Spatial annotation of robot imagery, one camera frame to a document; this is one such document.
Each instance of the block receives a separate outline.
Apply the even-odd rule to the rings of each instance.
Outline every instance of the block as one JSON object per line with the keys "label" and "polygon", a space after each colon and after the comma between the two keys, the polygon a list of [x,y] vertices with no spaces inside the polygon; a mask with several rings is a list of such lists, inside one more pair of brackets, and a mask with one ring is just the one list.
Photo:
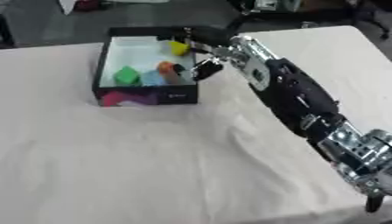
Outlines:
{"label": "block", "polygon": [[164,77],[162,77],[162,75],[160,75],[159,71],[157,70],[153,70],[148,73],[143,73],[140,76],[140,80],[142,81],[142,85],[146,87],[167,85]]}
{"label": "block", "polygon": [[132,67],[125,66],[115,73],[115,84],[117,86],[139,86],[140,74]]}
{"label": "block", "polygon": [[157,70],[161,74],[168,74],[174,71],[174,63],[171,63],[170,61],[162,61],[157,65]]}
{"label": "block", "polygon": [[177,41],[171,41],[170,46],[171,46],[171,53],[176,56],[183,56],[189,52],[189,49],[191,49],[189,45]]}

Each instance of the open box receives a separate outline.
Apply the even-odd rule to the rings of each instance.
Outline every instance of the open box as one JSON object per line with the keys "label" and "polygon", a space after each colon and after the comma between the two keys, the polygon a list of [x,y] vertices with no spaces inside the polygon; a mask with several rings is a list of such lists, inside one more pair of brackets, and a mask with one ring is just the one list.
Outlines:
{"label": "open box", "polygon": [[[198,84],[193,81],[191,68],[195,55],[175,56],[169,41],[158,41],[157,36],[171,36],[179,27],[112,28],[108,32],[96,70],[93,91],[101,106],[127,106],[142,103],[191,104],[198,102]],[[175,85],[119,86],[115,75],[124,67],[131,67],[141,74],[148,74],[162,61],[180,64],[185,71],[182,81]]]}

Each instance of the chair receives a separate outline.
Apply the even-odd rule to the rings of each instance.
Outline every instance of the chair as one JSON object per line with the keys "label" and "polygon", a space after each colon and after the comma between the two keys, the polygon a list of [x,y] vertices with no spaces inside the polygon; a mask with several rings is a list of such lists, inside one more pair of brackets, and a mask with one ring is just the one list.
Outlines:
{"label": "chair", "polygon": [[14,48],[15,41],[12,37],[10,27],[8,26],[7,20],[3,15],[0,14],[0,36],[2,41],[0,41],[0,48]]}
{"label": "chair", "polygon": [[228,0],[241,15],[235,19],[228,27],[228,29],[238,29],[243,23],[254,19],[265,20],[285,20],[285,21],[312,21],[312,22],[335,22],[340,20],[349,19],[351,25],[357,25],[359,22],[367,22],[376,25],[382,30],[382,39],[388,39],[390,29],[381,21],[377,20],[376,12],[377,7],[370,3],[368,0],[359,0],[356,5],[345,2],[344,7],[341,9],[325,9],[313,11],[271,11],[263,10],[259,12],[252,12],[249,7],[254,5],[255,0],[235,1]]}

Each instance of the white cloth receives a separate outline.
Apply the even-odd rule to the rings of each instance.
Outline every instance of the white cloth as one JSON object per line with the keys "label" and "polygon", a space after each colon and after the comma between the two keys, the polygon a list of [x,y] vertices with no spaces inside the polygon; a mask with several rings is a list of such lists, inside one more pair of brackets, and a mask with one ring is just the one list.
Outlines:
{"label": "white cloth", "polygon": [[[391,63],[350,27],[253,33],[392,130]],[[101,44],[0,52],[0,223],[377,223],[365,198],[291,134],[230,66],[200,104],[99,108]]]}
{"label": "white cloth", "polygon": [[59,0],[59,4],[61,5],[64,14],[69,14],[74,9],[75,3],[77,0]]}

